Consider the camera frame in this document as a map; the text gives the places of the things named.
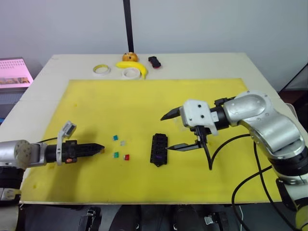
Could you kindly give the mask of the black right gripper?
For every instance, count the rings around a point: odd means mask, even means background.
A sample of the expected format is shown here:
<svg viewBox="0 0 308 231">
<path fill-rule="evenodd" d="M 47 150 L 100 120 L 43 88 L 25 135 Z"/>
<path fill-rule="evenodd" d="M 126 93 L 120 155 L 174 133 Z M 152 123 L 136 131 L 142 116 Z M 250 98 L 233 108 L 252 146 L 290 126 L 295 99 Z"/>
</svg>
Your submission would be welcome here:
<svg viewBox="0 0 308 231">
<path fill-rule="evenodd" d="M 167 119 L 173 119 L 178 116 L 180 116 L 180 107 L 171 109 L 168 113 L 163 115 L 160 120 L 163 121 Z M 176 145 L 167 147 L 167 149 L 173 150 L 173 151 L 180 151 L 180 152 L 195 150 L 199 148 L 206 149 L 207 148 L 207 135 L 209 134 L 209 129 L 205 128 L 204 126 L 195 126 L 193 128 L 190 128 L 190 131 L 193 132 L 194 135 L 197 137 L 194 144 L 181 143 L 181 144 L 176 144 Z"/>
</svg>

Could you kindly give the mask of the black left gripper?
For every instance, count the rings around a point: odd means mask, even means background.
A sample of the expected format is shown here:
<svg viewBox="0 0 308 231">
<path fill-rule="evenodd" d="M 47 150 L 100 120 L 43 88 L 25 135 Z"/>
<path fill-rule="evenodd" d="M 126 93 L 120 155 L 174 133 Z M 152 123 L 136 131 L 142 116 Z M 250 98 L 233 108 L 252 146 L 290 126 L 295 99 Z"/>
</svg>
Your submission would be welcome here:
<svg viewBox="0 0 308 231">
<path fill-rule="evenodd" d="M 104 153 L 104 146 L 97 143 L 77 144 L 77 140 L 69 140 L 63 143 L 63 163 L 77 162 L 78 156 L 93 156 Z"/>
</svg>

